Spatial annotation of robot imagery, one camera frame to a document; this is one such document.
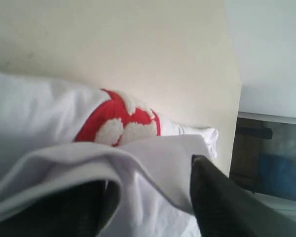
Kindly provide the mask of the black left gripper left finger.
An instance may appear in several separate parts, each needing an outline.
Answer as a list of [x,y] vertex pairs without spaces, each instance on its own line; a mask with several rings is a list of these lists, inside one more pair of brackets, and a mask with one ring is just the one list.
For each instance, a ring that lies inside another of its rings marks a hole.
[[0,222],[0,237],[96,237],[120,202],[120,187],[93,181],[41,198]]

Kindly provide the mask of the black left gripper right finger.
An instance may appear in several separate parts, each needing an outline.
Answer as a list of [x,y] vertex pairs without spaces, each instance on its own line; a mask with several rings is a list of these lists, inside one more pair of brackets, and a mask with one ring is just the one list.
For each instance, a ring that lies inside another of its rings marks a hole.
[[190,199],[203,237],[296,237],[296,221],[250,196],[203,155],[191,158]]

